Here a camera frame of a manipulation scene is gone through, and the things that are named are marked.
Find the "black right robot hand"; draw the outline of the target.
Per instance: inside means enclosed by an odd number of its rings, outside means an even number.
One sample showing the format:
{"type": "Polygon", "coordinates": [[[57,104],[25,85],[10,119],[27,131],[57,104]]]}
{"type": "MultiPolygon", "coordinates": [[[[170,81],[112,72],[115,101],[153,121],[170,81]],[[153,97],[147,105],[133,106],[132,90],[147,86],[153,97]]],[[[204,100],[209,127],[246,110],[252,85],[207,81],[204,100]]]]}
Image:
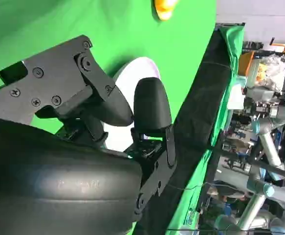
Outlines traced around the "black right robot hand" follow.
{"type": "Polygon", "coordinates": [[[124,235],[176,168],[159,78],[133,105],[80,35],[0,71],[0,235],[124,235]]]}

